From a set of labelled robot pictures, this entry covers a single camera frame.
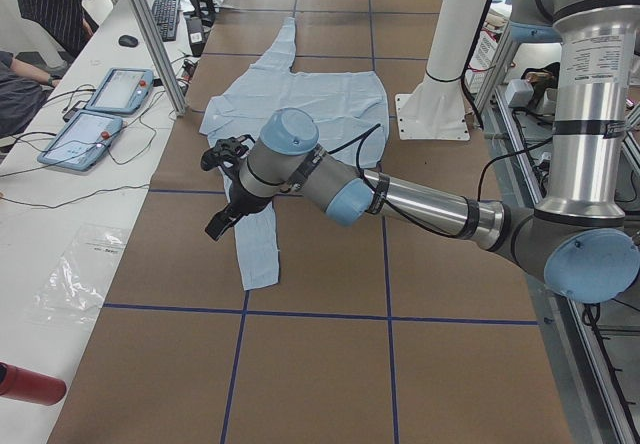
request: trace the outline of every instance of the white robotic arm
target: white robotic arm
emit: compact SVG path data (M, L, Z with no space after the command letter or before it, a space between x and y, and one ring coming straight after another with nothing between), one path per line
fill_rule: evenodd
M369 212L475 241L579 302L624 291L638 274L640 252L623 232L614 192L640 0L514 0L512 19L523 40L563 41L554 158L547 196L535 209L477 202L347 166L317 144L307 114L283 109L250 152L240 138L218 141L203 156L204 169L220 166L233 181L230 204L207 233L219 239L286 188L344 225Z

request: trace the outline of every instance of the keyboard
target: keyboard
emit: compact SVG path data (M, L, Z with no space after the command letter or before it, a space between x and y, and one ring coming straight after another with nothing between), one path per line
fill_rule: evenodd
M158 25L163 41L175 41L178 27L178 11L180 0L155 0L151 6L151 14Z

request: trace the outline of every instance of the red can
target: red can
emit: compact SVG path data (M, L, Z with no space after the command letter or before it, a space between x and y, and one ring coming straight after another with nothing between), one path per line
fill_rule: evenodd
M51 406L67 393L64 381L0 362L0 396Z

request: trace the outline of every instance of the blue joint cover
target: blue joint cover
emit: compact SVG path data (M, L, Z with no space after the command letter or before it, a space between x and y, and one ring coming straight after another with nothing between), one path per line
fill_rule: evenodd
M318 127L311 116L292 107L274 112L260 131L265 146L286 156L306 154L316 147L318 137Z
M592 229L563 242L549 257L544 280L554 292L585 304L613 299L631 285L640 252L624 232Z
M550 26L520 24L511 21L511 39L515 42L549 43L562 42L560 34Z
M350 226L369 208L372 199L373 191L360 179L354 179L335 195L326 214L338 224Z

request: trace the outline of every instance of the white table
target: white table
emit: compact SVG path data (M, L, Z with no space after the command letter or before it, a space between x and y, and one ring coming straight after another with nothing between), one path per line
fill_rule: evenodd
M138 37L138 47L119 46L118 37L122 34ZM189 54L183 21L178 27L177 40L165 44L170 60ZM176 62L174 68L178 69L181 62ZM116 5L53 96L72 91L81 84L97 87L111 67L154 67L128 0L120 0ZM139 112L157 92L158 89L153 90ZM78 95L74 102L88 96ZM62 97L47 104L27 132L58 132L64 125L61 110L67 103L68 98ZM125 120L133 120L139 112ZM118 166L106 156L84 175L41 169L0 177L0 192L9 199L55 205L98 189L148 184L173 126L174 113L166 95L145 115L144 121L156 129L157 135L146 152L126 165ZM144 148L151 135L151 130L134 123L115 140L111 152L116 159L125 160ZM42 148L46 141L34 141L34 144ZM37 154L27 144L16 144L0 165L0 175L38 167ZM36 324L26 317L25 310L81 226L96 224L131 229L146 193L146 189L121 190L56 210L0 201L0 361L59 377L67 386L71 384L91 329ZM46 442L61 408L62 402L46 407L0 398L0 442Z

